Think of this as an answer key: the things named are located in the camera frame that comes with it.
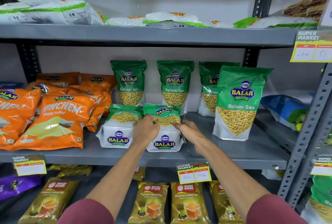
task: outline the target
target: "maroon sleeve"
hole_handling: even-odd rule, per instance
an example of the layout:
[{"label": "maroon sleeve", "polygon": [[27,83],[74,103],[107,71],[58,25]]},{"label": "maroon sleeve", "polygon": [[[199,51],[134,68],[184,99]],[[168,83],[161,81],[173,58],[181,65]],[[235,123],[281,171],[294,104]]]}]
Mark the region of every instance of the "maroon sleeve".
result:
[{"label": "maroon sleeve", "polygon": [[281,197],[268,194],[252,204],[246,224],[308,224]]},{"label": "maroon sleeve", "polygon": [[81,199],[69,206],[56,224],[114,224],[110,211],[93,199]]}]

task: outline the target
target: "green snack bag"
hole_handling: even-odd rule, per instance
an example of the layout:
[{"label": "green snack bag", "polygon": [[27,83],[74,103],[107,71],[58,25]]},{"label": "green snack bag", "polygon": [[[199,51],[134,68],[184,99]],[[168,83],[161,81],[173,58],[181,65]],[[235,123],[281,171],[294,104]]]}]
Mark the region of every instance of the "green snack bag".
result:
[{"label": "green snack bag", "polygon": [[162,104],[180,106],[181,115],[187,113],[187,96],[193,61],[157,61],[160,74]]},{"label": "green snack bag", "polygon": [[176,152],[181,149],[183,139],[180,131],[173,126],[173,121],[180,123],[180,106],[144,104],[144,115],[153,116],[160,124],[158,136],[148,145],[149,152]]},{"label": "green snack bag", "polygon": [[324,222],[332,223],[332,177],[313,176],[312,181],[310,205]]},{"label": "green snack bag", "polygon": [[143,117],[142,106],[110,105],[110,115],[97,133],[100,146],[128,148],[132,142],[134,123]]},{"label": "green snack bag", "polygon": [[222,66],[236,66],[240,63],[235,62],[199,62],[202,97],[198,113],[201,116],[215,116],[215,106],[217,105],[218,87],[217,83],[220,78],[220,68]]},{"label": "green snack bag", "polygon": [[123,105],[143,106],[146,60],[110,61]]},{"label": "green snack bag", "polygon": [[272,68],[222,66],[213,134],[223,140],[245,141]]}]

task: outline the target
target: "blue package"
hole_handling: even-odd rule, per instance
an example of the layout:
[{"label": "blue package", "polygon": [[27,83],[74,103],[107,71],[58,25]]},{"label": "blue package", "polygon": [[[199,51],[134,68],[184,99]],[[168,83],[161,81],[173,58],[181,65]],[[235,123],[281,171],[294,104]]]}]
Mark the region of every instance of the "blue package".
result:
[{"label": "blue package", "polygon": [[23,83],[12,83],[10,81],[0,81],[0,89],[15,89],[21,88]]},{"label": "blue package", "polygon": [[287,95],[268,95],[261,104],[270,111],[277,122],[299,131],[309,112],[309,105]]}]

